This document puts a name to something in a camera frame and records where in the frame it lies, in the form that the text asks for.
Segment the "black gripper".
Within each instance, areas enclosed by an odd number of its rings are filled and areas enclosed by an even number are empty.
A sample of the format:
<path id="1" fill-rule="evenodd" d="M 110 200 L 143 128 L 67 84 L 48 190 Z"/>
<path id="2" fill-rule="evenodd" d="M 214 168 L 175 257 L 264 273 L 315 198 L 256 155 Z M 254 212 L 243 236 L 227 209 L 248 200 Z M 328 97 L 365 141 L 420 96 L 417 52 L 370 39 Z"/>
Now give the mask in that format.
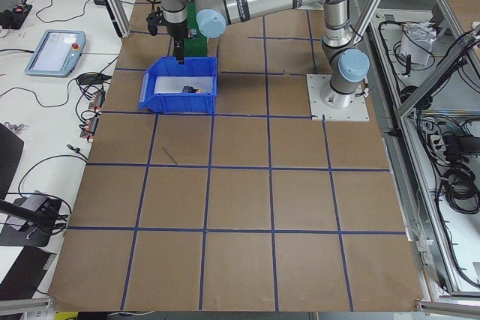
<path id="1" fill-rule="evenodd" d="M 168 35 L 174 37 L 173 55 L 179 64 L 185 63 L 185 44 L 184 39 L 188 37 L 188 21 L 186 19 L 181 22 L 172 22 L 168 20 L 171 13 L 166 10 L 152 11 L 147 17 L 147 29 L 151 36 L 156 36 L 159 27 L 164 26 Z"/>

